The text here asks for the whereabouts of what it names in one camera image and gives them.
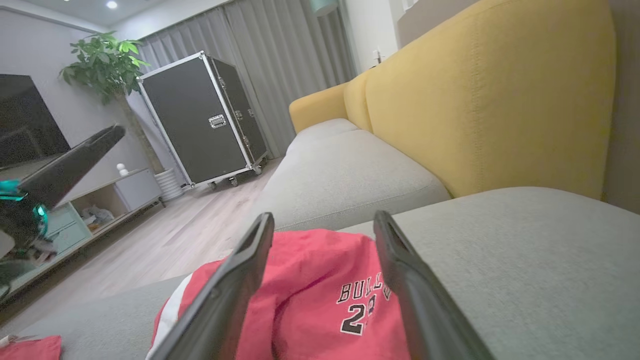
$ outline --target yellow cushion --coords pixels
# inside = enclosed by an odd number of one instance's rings
[[[360,129],[371,132],[371,120],[365,96],[368,77],[369,71],[365,71],[347,84],[344,89],[344,105],[347,108],[347,119]]]
[[[482,0],[369,71],[373,132],[455,197],[546,186],[598,199],[615,53],[606,0]]]
[[[347,84],[340,84],[292,102],[289,105],[289,114],[296,133],[323,121],[346,119],[344,89]]]

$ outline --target robotic arm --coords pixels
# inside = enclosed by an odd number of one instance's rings
[[[99,131],[22,181],[0,182],[0,286],[50,261],[56,248],[47,239],[47,211],[57,205],[124,136],[114,125]]]

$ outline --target cabinet drawer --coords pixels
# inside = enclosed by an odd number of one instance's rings
[[[47,215],[49,218],[49,225],[47,228],[48,236],[76,221],[72,210],[69,209],[68,204],[64,205],[60,209],[55,209]]]
[[[87,238],[86,232],[83,229],[84,224],[78,224],[74,222],[72,225],[60,230],[57,234],[52,236],[53,244],[58,249],[58,254],[61,254],[71,246]]]

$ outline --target white figurine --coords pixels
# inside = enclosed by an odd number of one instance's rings
[[[124,167],[124,164],[118,164],[116,165],[116,168],[118,169],[120,176],[124,176],[129,173],[129,171]]]

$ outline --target sofa cushion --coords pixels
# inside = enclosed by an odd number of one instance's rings
[[[144,359],[158,309],[184,276],[54,313],[19,336],[62,336],[62,359]]]
[[[640,354],[639,215],[559,190],[508,188],[394,219],[496,359]]]
[[[289,145],[287,153],[295,151],[300,146],[306,146],[318,140],[357,129],[358,127],[347,119],[333,119],[321,122],[300,131],[300,134]]]
[[[297,146],[282,160],[245,219],[273,213],[278,231],[336,230],[450,199],[425,168],[364,130]]]

